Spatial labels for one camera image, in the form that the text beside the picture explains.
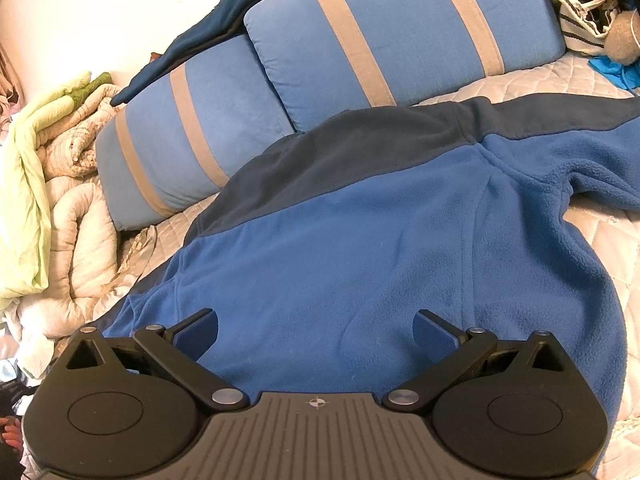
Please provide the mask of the right blue striped pillow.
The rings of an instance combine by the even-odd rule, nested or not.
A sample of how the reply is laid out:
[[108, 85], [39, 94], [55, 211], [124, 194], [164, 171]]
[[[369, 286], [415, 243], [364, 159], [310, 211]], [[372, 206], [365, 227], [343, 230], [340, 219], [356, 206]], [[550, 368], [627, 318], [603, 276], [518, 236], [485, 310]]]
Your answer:
[[244, 24], [294, 127], [412, 105], [565, 50], [549, 0], [262, 0]]

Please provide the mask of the left blue striped pillow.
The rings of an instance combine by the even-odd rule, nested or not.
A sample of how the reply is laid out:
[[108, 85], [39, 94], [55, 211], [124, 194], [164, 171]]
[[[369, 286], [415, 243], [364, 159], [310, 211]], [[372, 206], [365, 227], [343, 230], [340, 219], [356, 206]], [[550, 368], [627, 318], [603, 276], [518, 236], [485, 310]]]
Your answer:
[[247, 36], [195, 55], [135, 96], [96, 137], [116, 229], [152, 226], [218, 193], [292, 131]]

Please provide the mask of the light green blanket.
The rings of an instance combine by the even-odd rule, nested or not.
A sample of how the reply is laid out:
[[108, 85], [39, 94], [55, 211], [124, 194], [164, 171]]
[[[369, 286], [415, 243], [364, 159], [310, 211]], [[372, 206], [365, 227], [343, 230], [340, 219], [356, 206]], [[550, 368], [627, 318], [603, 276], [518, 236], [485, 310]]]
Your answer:
[[51, 211], [37, 134], [72, 114], [112, 76], [89, 72], [31, 100], [1, 148], [1, 307], [49, 286]]

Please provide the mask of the beige quilted comforter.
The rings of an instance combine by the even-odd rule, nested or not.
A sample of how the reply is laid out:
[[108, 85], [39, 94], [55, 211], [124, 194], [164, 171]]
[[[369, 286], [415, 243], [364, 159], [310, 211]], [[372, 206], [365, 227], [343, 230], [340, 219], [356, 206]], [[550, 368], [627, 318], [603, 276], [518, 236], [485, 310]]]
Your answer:
[[122, 108], [107, 73], [60, 96], [29, 118], [35, 154], [50, 206], [48, 283], [16, 308], [22, 336], [58, 339], [105, 310], [122, 266], [119, 238], [96, 169], [96, 140]]

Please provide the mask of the folded navy garment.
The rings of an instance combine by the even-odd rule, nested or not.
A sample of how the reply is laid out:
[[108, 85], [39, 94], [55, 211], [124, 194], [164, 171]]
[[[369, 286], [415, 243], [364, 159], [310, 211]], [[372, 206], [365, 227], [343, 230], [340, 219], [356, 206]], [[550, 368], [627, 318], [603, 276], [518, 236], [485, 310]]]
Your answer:
[[242, 34], [244, 15], [262, 0], [220, 0], [185, 32], [177, 36], [164, 53], [146, 64], [127, 87], [122, 88], [111, 99], [111, 106], [130, 102], [146, 87], [208, 48]]

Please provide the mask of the white striped tote bag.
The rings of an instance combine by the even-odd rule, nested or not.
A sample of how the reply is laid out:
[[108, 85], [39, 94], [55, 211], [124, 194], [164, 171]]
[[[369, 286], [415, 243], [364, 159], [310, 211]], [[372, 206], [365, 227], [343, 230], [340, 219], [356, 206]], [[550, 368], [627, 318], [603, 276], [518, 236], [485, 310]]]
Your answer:
[[613, 0], [555, 0], [566, 46], [585, 55], [605, 55], [622, 65], [639, 59], [639, 8]]

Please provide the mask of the grey quilted bedspread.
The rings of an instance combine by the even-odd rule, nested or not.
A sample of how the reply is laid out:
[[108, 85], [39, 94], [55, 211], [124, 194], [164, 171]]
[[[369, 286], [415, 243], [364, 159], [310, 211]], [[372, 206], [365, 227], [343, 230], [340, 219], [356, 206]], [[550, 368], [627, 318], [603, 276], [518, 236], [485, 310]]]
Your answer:
[[478, 96], [287, 136], [74, 333], [2, 477], [590, 479], [627, 337], [576, 197], [638, 210], [637, 99]]

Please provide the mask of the blue fleece jacket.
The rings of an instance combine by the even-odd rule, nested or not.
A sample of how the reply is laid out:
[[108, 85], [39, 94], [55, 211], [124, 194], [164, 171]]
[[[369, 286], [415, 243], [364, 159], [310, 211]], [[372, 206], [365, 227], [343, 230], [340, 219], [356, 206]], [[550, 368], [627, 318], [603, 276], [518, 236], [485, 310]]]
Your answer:
[[431, 310], [503, 339], [555, 334], [609, 418], [626, 333], [564, 220], [572, 196], [639, 207], [639, 103], [571, 94], [339, 114], [272, 144], [99, 322], [107, 337], [211, 308], [201, 362], [251, 396], [384, 394], [427, 364]]

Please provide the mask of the blue striped pillow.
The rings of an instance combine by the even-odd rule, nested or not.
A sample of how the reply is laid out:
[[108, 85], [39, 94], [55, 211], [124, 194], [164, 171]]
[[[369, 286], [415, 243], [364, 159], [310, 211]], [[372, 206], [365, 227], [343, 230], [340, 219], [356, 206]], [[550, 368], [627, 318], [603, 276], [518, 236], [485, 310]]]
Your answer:
[[549, 0], [262, 0], [244, 24], [294, 127], [412, 105], [565, 50]]
[[152, 226], [218, 193], [292, 131], [247, 36], [195, 55], [135, 96], [96, 137], [116, 229]]

